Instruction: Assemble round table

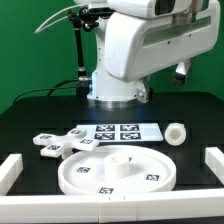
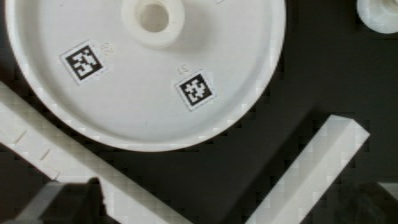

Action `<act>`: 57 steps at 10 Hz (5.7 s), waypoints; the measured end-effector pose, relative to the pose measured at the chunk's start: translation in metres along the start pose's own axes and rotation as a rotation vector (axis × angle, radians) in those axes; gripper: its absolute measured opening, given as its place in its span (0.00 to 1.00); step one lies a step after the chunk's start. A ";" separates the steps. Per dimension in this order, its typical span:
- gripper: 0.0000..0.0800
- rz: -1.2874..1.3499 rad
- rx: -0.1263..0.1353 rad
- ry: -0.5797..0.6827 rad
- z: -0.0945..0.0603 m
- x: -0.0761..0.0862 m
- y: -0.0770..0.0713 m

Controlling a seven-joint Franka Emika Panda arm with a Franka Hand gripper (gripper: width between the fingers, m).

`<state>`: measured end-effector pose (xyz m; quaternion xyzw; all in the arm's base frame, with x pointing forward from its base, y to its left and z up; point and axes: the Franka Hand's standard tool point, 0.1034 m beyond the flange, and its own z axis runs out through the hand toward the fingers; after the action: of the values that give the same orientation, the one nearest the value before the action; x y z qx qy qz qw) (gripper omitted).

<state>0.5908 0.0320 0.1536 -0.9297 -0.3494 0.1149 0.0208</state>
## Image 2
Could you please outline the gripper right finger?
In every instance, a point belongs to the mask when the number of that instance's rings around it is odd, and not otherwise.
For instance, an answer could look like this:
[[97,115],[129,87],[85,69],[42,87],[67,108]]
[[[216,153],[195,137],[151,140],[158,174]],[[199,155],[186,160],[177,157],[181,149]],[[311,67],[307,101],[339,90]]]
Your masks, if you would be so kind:
[[398,224],[398,183],[367,182],[341,188],[339,224]]

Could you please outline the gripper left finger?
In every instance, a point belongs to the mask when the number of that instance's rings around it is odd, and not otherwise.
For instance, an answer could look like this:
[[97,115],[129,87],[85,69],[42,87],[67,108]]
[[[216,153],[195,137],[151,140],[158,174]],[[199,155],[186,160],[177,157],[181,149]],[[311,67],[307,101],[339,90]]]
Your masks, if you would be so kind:
[[49,182],[10,224],[112,224],[99,179],[85,183]]

